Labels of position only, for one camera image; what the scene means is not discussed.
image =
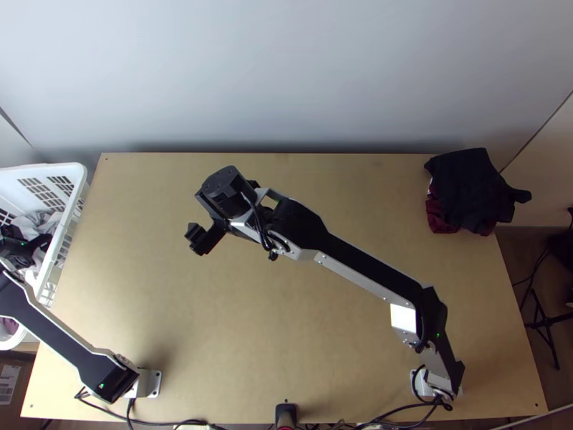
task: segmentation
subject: plywood board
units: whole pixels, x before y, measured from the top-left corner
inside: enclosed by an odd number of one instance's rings
[[[163,370],[160,396],[137,402],[142,419],[268,423],[288,399],[302,421],[356,422],[414,402],[408,371],[418,357],[395,337],[382,300],[318,264],[270,262],[260,246],[233,236],[208,256],[188,248],[187,223],[210,225],[194,193],[234,164],[321,214],[333,233],[435,285],[466,375],[454,410],[434,419],[544,412],[496,238],[430,231],[427,159],[104,154],[53,311],[92,344]],[[109,419],[73,399],[79,388],[74,369],[41,345],[23,414]]]

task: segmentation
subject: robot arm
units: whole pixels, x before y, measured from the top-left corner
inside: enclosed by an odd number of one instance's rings
[[[261,205],[265,196],[274,209]],[[278,256],[312,260],[390,304],[392,327],[404,344],[420,354],[425,371],[415,382],[422,395],[453,400],[461,390],[464,365],[446,335],[448,310],[433,287],[419,282],[328,232],[320,217],[298,201],[247,181],[234,166],[209,176],[195,197],[213,225],[206,231],[190,223],[186,238],[199,255],[208,254],[226,234],[260,243],[270,260]]]
[[[122,396],[159,394],[160,371],[137,368],[119,354],[94,348],[42,306],[29,285],[8,272],[0,273],[0,315],[18,321],[72,364],[87,390],[106,403]]]

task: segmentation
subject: plastic basket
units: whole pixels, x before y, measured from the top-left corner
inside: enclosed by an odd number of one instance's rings
[[[0,225],[33,211],[59,211],[62,218],[53,235],[37,277],[27,272],[40,303],[51,307],[59,276],[80,220],[85,196],[87,170],[79,163],[31,164],[0,169]],[[0,350],[12,349],[20,342],[37,342],[21,325],[10,335],[0,324]]]

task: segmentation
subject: white wall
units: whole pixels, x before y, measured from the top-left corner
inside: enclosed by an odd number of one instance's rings
[[[0,168],[41,163],[42,157],[4,116],[0,107]]]
[[[504,178],[531,191],[516,204],[516,226],[569,226],[573,206],[573,95],[504,170]]]
[[[0,104],[53,154],[486,145],[501,167],[573,87],[572,16],[571,0],[11,1]]]

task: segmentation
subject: cardboard box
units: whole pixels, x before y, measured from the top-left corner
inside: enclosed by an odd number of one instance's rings
[[[38,430],[44,422],[20,417],[33,365],[33,355],[19,359],[17,353],[0,351],[0,423],[3,429]]]

